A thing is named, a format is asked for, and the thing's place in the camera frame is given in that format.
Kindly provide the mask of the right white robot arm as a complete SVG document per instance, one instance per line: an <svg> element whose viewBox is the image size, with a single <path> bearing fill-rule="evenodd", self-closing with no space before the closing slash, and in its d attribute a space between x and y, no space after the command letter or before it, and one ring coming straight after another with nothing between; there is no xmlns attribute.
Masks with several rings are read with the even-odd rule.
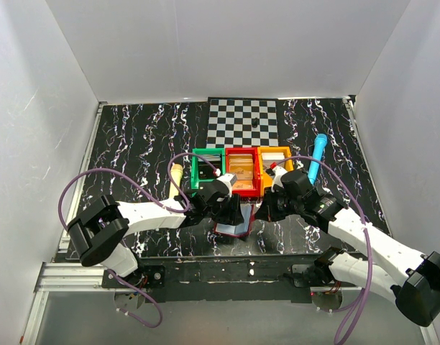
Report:
<svg viewBox="0 0 440 345"><path fill-rule="evenodd" d="M290 215L342 240L364 256L357 259L331 247L298 274L309 283L331 285L336 281L364 287L372 279L371 292L393 302L413 323L427 327L440 313L440 254L426 255L386 235L371 223L362 222L355 210L330 193L320 193L306 173L281 166L267 169L271 186L264 191L255 218L275 222Z"/></svg>

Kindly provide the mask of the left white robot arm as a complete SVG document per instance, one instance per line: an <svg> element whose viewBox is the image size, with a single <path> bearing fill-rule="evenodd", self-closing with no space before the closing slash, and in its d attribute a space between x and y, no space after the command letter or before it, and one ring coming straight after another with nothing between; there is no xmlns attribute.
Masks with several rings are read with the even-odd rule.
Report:
<svg viewBox="0 0 440 345"><path fill-rule="evenodd" d="M189 191L191 205L184 213L185 202L180 195L164 200L162 206L119 202L112 195L103 195L68 224L68 233L84 267L103 265L133 288L141 283L143 271L122 239L148 230L195 226L204 219L231 226L242 224L240 197L232 192L236 181L236 175L227 173Z"/></svg>

